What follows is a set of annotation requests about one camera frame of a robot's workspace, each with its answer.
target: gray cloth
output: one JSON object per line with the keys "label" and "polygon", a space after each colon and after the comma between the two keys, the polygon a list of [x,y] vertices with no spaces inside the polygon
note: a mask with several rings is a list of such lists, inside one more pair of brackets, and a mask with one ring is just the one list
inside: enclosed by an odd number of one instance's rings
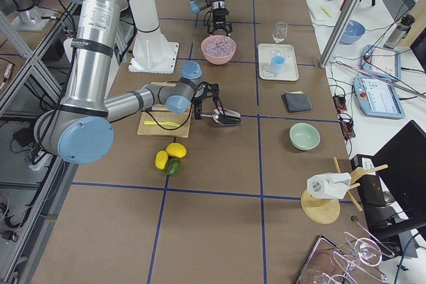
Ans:
{"label": "gray cloth", "polygon": [[312,110],[312,104],[304,93],[285,92],[281,97],[288,112]]}

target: metal spoon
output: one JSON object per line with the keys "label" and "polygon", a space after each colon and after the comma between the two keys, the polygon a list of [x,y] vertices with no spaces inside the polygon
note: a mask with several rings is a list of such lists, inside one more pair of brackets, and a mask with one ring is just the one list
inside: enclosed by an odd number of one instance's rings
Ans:
{"label": "metal spoon", "polygon": [[241,114],[227,108],[214,109],[211,114],[202,113],[201,115],[213,118],[213,121],[223,126],[235,126],[241,123]]}

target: green lime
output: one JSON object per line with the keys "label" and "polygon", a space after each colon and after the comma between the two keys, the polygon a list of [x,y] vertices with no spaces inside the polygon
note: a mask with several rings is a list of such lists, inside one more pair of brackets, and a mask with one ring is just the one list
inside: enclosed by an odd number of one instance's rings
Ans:
{"label": "green lime", "polygon": [[177,174],[180,170],[180,159],[179,158],[171,158],[167,161],[166,167],[164,171],[168,176],[173,176]]}

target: white table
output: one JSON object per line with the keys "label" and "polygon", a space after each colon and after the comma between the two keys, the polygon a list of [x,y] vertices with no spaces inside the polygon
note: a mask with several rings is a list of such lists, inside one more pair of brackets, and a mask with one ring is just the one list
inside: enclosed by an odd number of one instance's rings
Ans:
{"label": "white table", "polygon": [[[331,35],[337,18],[340,14],[340,6],[343,0],[306,0],[311,10],[311,19],[313,26],[315,27],[316,38],[321,53]],[[331,13],[331,17],[328,17],[326,13],[321,9],[321,6]],[[375,30],[377,28],[383,28],[392,24],[393,19],[389,11],[386,9],[382,0],[376,0],[375,6],[371,6],[371,0],[362,0],[356,7],[351,19],[359,21],[364,25],[367,30],[364,36],[352,45],[339,44],[334,51],[334,59],[340,60],[349,65],[356,67],[360,66],[361,52],[366,45],[374,44],[386,31],[386,29]],[[395,25],[390,28],[384,35],[384,37],[377,43],[382,46],[391,34]],[[406,51],[409,48],[396,47],[396,50]],[[401,55],[401,65],[405,68],[419,69],[422,70],[421,65],[415,58],[412,51],[407,51]],[[329,77],[330,84],[338,84],[341,86],[345,93],[351,92],[351,85],[353,84],[354,77],[357,73],[351,71],[345,67],[339,66],[335,63],[330,64],[325,68],[325,72]],[[402,81],[406,82],[419,92],[426,91],[426,75],[422,72],[411,72],[402,71]],[[331,86],[331,93],[341,94],[342,89]],[[412,96],[409,93],[403,92],[397,89],[397,94],[400,98]],[[350,114],[354,121],[354,130],[356,137],[351,139],[347,144],[347,151],[349,157],[356,154],[367,154],[374,155],[390,138],[392,138],[403,126],[410,120],[414,119],[416,123],[426,131],[426,100],[423,98],[415,98],[412,100],[401,101],[402,107],[405,112],[405,118],[400,120],[384,119],[384,118],[373,118],[364,115],[359,108],[356,98],[351,94],[346,96],[346,105],[348,108],[347,113]],[[423,239],[420,236],[416,240],[421,244],[425,245]],[[419,258],[417,259],[404,259],[404,266],[409,268],[409,271],[400,271],[398,276],[398,283],[411,284],[411,283],[423,283],[426,278],[426,269],[424,264],[426,262],[426,250],[418,249],[417,253]],[[399,263],[399,257],[383,262],[381,264],[381,270],[388,276],[388,283],[393,283],[396,265]]]}

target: yellow spoon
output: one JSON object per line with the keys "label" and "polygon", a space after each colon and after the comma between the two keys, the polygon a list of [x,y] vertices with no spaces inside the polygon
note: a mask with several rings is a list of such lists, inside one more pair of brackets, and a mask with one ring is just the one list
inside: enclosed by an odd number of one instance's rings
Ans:
{"label": "yellow spoon", "polygon": [[330,18],[332,17],[331,13],[328,11],[328,9],[324,5],[321,6],[321,9],[324,13],[327,14],[328,17]]}
{"label": "yellow spoon", "polygon": [[[149,126],[149,125],[158,125],[155,121],[151,121],[151,120],[145,120],[144,124]],[[163,121],[163,122],[159,122],[160,125],[162,126],[180,126],[179,123],[173,122],[173,121]]]}

